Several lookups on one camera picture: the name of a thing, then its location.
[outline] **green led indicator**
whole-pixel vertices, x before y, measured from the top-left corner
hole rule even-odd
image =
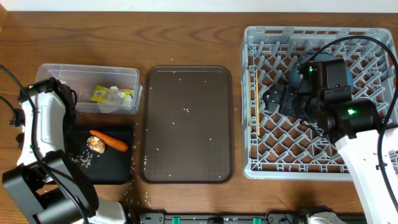
[[[355,110],[353,110],[353,109],[348,109],[348,114],[349,114],[349,115],[353,115],[353,114],[355,114],[355,113],[356,113]]]

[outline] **plastic container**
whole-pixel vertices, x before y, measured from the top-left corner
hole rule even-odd
[[[275,82],[287,83],[295,63],[325,44],[349,35],[368,35],[396,54],[391,33],[376,28],[248,27],[241,42],[242,140],[244,175],[249,179],[352,180],[334,145],[300,120],[266,113],[256,98]],[[380,46],[368,40],[347,40],[324,52],[346,60],[354,80],[353,98],[369,98],[383,118],[394,91],[395,70]],[[398,124],[395,108],[390,125]],[[398,171],[398,154],[390,155]]]
[[[119,68],[91,65],[64,65],[46,63],[40,66],[36,82],[55,77],[75,90],[78,97],[76,110],[86,113],[136,114],[138,112],[142,86],[139,72],[135,68]],[[134,90],[130,105],[104,105],[91,101],[97,85],[109,88]]]

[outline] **carrot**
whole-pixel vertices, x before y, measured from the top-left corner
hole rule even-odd
[[[102,141],[105,142],[105,144],[107,144],[119,151],[125,152],[129,148],[126,143],[124,143],[114,137],[108,136],[104,133],[101,133],[99,131],[90,130],[90,134],[99,137]]]

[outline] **wooden table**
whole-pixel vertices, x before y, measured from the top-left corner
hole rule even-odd
[[[266,213],[327,205],[337,213],[362,213],[351,182],[249,180],[242,172],[239,45],[247,26],[383,27],[398,37],[397,14],[154,13],[154,12],[9,12],[0,33],[1,62],[26,86],[43,63],[109,65],[137,68],[145,74],[155,65],[222,65],[233,76],[235,174],[221,185],[150,185],[137,174],[125,185],[98,185],[98,195],[120,200],[135,211],[169,213]],[[19,94],[1,73],[0,95],[14,106]],[[20,150],[17,131],[1,106],[0,173],[15,167]],[[134,116],[81,114],[81,123],[141,125]],[[136,134],[137,163],[141,135]],[[0,223],[25,223],[1,187]]]

